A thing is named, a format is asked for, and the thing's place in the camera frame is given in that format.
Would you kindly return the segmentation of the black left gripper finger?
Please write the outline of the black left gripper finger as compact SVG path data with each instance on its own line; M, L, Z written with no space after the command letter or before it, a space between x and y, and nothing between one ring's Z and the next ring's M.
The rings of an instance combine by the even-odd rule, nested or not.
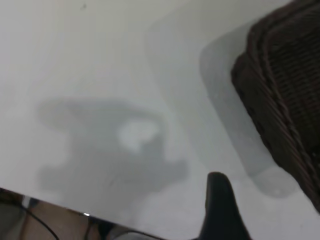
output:
M199 240L250 240L228 177L221 172L207 176L205 217Z

